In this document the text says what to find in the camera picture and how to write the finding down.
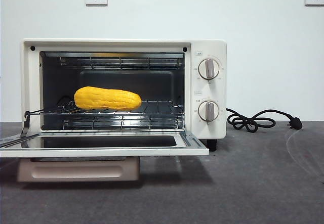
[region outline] power cord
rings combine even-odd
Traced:
[[[258,128],[272,128],[275,126],[275,120],[271,118],[266,118],[266,117],[258,117],[261,114],[268,113],[268,112],[273,112],[273,113],[278,113],[286,116],[290,121],[289,125],[293,129],[301,129],[303,127],[302,122],[300,121],[299,118],[293,117],[290,114],[287,114],[285,112],[281,112],[275,109],[267,109],[263,110],[256,115],[254,115],[251,118],[248,118],[244,115],[241,115],[237,113],[236,111],[232,109],[226,109],[227,111],[231,112],[232,114],[227,117],[227,122],[231,125],[233,125],[234,129],[242,129],[245,127],[248,132],[255,133]],[[262,121],[269,121],[271,124],[260,124],[257,121],[262,120]]]

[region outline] temperature knob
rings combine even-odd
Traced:
[[[212,101],[205,101],[199,105],[198,114],[204,121],[211,122],[218,116],[218,106]]]
[[[218,75],[218,63],[211,58],[207,58],[200,62],[198,72],[203,79],[211,80]]]

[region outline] corn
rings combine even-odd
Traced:
[[[77,107],[82,109],[113,109],[130,111],[141,106],[142,100],[138,94],[118,90],[85,86],[74,94]]]

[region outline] open oven door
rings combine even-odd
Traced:
[[[208,155],[209,150],[185,131],[46,132],[1,139],[0,157],[131,157]]]

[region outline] gray countertop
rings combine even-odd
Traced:
[[[1,137],[19,133],[1,123]],[[136,182],[17,183],[1,159],[1,224],[324,223],[324,122],[228,126],[201,157],[142,157]]]

